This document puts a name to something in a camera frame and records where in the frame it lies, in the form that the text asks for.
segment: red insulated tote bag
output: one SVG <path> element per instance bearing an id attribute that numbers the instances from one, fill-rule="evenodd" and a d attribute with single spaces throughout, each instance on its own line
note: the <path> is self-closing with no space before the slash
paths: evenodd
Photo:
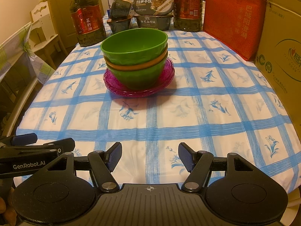
<path id="1" fill-rule="evenodd" d="M 254 60 L 266 0 L 206 0 L 203 31 L 226 44 L 244 60 Z"/>

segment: scalloped glass plate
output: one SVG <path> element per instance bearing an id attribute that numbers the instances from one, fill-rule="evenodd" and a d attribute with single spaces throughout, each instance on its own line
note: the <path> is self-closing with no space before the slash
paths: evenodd
<path id="1" fill-rule="evenodd" d="M 121 95 L 124 97 L 132 97 L 132 98 L 143 98 L 149 95 L 152 95 L 163 88 L 167 87 L 169 83 L 173 80 L 175 76 L 175 69 L 173 67 L 173 62 L 170 58 L 167 58 L 164 69 L 155 83 L 155 85 L 146 90 L 132 90 L 121 84 L 116 77 L 112 74 L 112 72 L 107 68 L 106 72 L 103 74 L 103 81 L 106 84 L 106 88 L 108 88 L 111 92 Z"/>

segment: blue and white checkered tablecloth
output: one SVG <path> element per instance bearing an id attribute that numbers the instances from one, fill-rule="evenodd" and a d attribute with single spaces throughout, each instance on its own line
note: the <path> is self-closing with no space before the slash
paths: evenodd
<path id="1" fill-rule="evenodd" d="M 287 192 L 299 186 L 300 141 L 255 65 L 205 32 L 171 27 L 166 33 L 176 74 L 164 90 L 148 98 L 112 94 L 103 82 L 100 44 L 77 45 L 43 86 L 17 134 L 34 132 L 38 144 L 72 137 L 77 156 L 119 141 L 123 153 L 113 172 L 119 184 L 182 183 L 188 173 L 178 144 L 185 142 L 215 156 L 237 152 Z M 88 172 L 77 174 L 90 179 Z M 211 181 L 221 176 L 215 172 Z"/>

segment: wooden door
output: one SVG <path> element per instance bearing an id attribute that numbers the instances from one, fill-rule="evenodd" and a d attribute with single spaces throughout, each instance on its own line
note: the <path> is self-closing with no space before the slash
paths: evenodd
<path id="1" fill-rule="evenodd" d="M 48 1 L 50 12 L 52 14 L 52 21 L 61 36 L 65 47 L 71 47 L 77 44 L 76 34 L 73 27 L 69 6 L 71 0 L 43 0 Z M 99 0 L 100 8 L 103 14 L 101 0 Z"/>

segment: finger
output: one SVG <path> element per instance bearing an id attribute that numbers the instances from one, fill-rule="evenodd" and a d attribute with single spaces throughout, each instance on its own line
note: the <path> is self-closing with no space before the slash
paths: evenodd
<path id="1" fill-rule="evenodd" d="M 16 225 L 17 213 L 13 207 L 8 206 L 6 211 L 3 213 L 3 216 L 10 226 Z"/>
<path id="2" fill-rule="evenodd" d="M 4 213 L 6 210 L 5 201 L 0 197 L 0 213 Z"/>
<path id="3" fill-rule="evenodd" d="M 8 196 L 7 196 L 7 203 L 8 203 L 10 206 L 13 206 L 13 202 L 12 202 L 13 192 L 14 192 L 14 189 L 11 188 L 11 190 L 9 191 Z"/>

